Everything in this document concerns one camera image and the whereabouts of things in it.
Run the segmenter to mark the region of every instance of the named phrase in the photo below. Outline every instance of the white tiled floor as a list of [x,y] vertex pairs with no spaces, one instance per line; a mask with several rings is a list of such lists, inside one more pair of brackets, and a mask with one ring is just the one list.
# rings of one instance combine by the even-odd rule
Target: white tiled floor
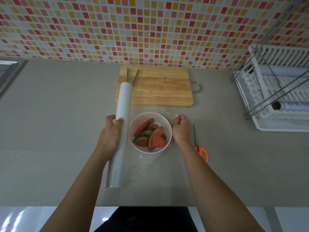
[[[95,207],[90,232],[118,207]],[[0,207],[0,232],[39,232],[56,207]],[[265,232],[272,232],[263,208],[248,208]],[[196,207],[189,207],[199,232],[205,232]],[[309,231],[309,208],[276,208],[283,232]]]

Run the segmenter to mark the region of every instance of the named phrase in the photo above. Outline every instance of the black pants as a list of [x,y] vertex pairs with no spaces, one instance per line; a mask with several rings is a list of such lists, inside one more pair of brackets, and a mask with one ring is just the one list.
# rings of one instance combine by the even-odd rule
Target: black pants
[[95,232],[197,232],[187,207],[119,207]]

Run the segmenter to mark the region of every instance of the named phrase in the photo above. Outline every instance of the plastic wrap roll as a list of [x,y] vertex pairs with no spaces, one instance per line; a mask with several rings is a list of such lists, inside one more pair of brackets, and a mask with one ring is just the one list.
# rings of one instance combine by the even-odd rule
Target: plastic wrap roll
[[[307,70],[309,70],[309,68],[307,67],[288,67],[288,66],[274,66],[274,65],[269,65],[268,67],[267,65],[259,65],[261,74],[265,76],[273,75],[269,68],[271,68],[271,70],[274,72],[276,76],[295,76],[295,77],[298,77]],[[309,77],[309,72],[303,75],[303,77]]]
[[120,85],[116,119],[123,118],[118,149],[109,161],[105,187],[121,187],[124,153],[127,146],[133,86],[124,82]]
[[278,111],[309,111],[309,102],[273,102],[272,108]]

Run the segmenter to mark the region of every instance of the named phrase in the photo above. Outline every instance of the sink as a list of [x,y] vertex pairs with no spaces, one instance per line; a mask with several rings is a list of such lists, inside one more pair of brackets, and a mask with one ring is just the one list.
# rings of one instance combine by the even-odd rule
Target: sink
[[0,58],[0,98],[12,84],[27,60],[9,60]]

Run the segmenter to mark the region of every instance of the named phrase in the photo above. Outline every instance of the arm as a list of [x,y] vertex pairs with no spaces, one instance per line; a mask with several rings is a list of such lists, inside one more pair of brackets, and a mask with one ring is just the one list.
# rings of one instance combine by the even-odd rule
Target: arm
[[115,115],[105,118],[106,127],[101,131],[95,150],[41,232],[89,231],[103,169],[120,141],[123,119],[115,124],[113,119]]
[[190,143],[191,125],[176,114],[172,134],[187,169],[197,210],[207,232],[264,231],[234,192]]

